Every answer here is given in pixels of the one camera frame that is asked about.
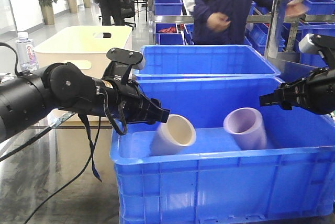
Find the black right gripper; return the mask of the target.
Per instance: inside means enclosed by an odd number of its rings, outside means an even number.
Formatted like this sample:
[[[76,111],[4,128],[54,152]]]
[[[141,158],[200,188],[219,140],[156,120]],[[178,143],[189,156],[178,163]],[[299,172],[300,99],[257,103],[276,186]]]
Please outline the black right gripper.
[[[287,100],[291,89],[295,93],[292,102]],[[272,93],[260,96],[259,104],[279,105],[283,110],[296,106],[314,114],[329,114],[334,111],[334,70],[317,68],[296,81],[282,83]]]

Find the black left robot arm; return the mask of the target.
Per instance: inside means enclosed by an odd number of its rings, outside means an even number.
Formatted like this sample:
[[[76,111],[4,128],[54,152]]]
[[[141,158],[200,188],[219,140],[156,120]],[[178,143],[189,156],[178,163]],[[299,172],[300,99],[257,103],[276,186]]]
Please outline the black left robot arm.
[[[85,75],[73,63],[55,63],[1,83],[1,141],[59,109],[108,118],[119,135],[129,124],[167,122],[170,111],[130,79],[131,66],[111,62],[103,77]]]

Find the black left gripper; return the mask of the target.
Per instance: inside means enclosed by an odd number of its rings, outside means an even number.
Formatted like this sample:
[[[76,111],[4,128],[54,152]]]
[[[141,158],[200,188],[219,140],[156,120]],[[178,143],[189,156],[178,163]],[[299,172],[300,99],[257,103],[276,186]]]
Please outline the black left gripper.
[[[107,76],[100,86],[100,115],[109,121],[118,120],[124,125],[167,122],[170,110],[162,108],[158,99],[148,98],[136,81],[123,84],[120,77]]]

